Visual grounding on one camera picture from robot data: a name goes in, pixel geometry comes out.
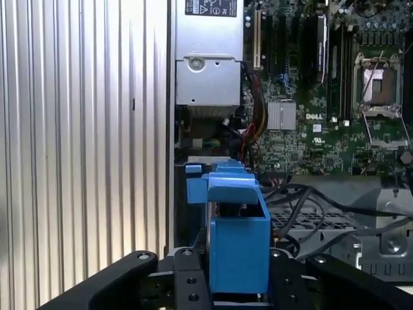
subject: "ram slot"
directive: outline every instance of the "ram slot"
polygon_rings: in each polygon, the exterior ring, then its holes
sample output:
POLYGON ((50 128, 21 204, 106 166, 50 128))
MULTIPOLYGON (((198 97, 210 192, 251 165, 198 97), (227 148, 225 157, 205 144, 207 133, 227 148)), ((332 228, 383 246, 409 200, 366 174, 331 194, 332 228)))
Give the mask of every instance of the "ram slot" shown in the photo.
MULTIPOLYGON (((413 44, 413 31, 409 31, 405 36, 405 49, 413 44)), ((401 113, 403 120, 407 125, 413 124, 413 54, 404 53, 403 59, 404 72, 403 72, 403 101, 401 105, 401 113)))
POLYGON ((340 118, 350 121, 352 115, 353 36, 341 27, 341 107, 340 118))
POLYGON ((330 44, 329 44, 328 59, 328 94, 329 100, 327 101, 327 119, 336 123, 340 117, 339 111, 341 107, 341 31, 332 30, 330 32, 330 44))

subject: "pcie slot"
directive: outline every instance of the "pcie slot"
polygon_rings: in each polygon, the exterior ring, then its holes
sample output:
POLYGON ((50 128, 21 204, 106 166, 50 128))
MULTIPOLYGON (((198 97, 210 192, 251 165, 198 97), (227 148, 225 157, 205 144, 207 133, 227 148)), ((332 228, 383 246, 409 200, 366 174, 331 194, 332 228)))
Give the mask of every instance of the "pcie slot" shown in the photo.
POLYGON ((341 86, 340 86, 340 119, 351 120, 352 113, 352 34, 341 27, 341 86))
POLYGON ((262 26, 262 40, 261 40, 261 64, 265 69, 267 76, 276 75, 276 46, 274 34, 274 19, 271 15, 267 15, 267 18, 263 20, 262 26))
POLYGON ((261 69, 261 10, 254 10, 254 59, 255 70, 261 69))
POLYGON ((277 71, 279 74, 286 73, 287 65, 287 17, 278 16, 277 27, 277 71))

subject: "motherboard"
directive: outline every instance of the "motherboard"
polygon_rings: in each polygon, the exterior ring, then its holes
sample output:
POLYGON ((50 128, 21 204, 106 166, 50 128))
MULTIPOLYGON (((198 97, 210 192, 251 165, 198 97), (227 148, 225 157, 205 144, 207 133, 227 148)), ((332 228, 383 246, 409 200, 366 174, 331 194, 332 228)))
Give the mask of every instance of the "motherboard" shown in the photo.
MULTIPOLYGON (((245 8, 245 58, 269 114, 254 145, 257 171, 295 163, 296 174, 370 175, 385 163, 403 173, 412 136, 410 90, 403 91, 411 87, 404 71, 412 11, 403 0, 266 0, 245 8)), ((251 117, 246 85, 242 97, 251 117)))

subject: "black metal bracket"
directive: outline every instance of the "black metal bracket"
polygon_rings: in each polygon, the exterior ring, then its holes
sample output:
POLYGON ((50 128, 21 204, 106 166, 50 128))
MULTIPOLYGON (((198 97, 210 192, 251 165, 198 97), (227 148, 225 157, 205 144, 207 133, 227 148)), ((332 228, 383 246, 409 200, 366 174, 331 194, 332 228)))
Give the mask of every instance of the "black metal bracket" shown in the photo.
POLYGON ((137 283, 157 268, 157 256, 136 251, 51 300, 39 310, 129 309, 137 304, 137 283))
POLYGON ((305 265, 320 279, 326 309, 412 309, 412 295, 330 255, 311 256, 305 265))
POLYGON ((332 256, 310 256, 305 264, 280 249, 270 252, 269 293, 245 301, 210 294, 200 253, 175 249, 158 261, 154 253, 137 251, 110 265, 40 310, 279 309, 279 310, 410 310, 413 297, 332 256))

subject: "expansion slot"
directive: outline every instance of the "expansion slot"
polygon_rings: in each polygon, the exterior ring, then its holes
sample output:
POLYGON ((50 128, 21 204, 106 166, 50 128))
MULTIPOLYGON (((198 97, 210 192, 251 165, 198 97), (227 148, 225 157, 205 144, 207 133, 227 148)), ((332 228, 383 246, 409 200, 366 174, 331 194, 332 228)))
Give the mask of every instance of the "expansion slot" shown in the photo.
POLYGON ((274 19, 271 15, 263 20, 261 40, 261 64, 264 67, 267 77, 276 75, 276 38, 274 31, 274 19))
POLYGON ((287 65, 287 18, 285 15, 278 16, 277 25, 277 71, 285 73, 287 65))
POLYGON ((261 10, 254 10, 254 69, 261 69, 261 10))

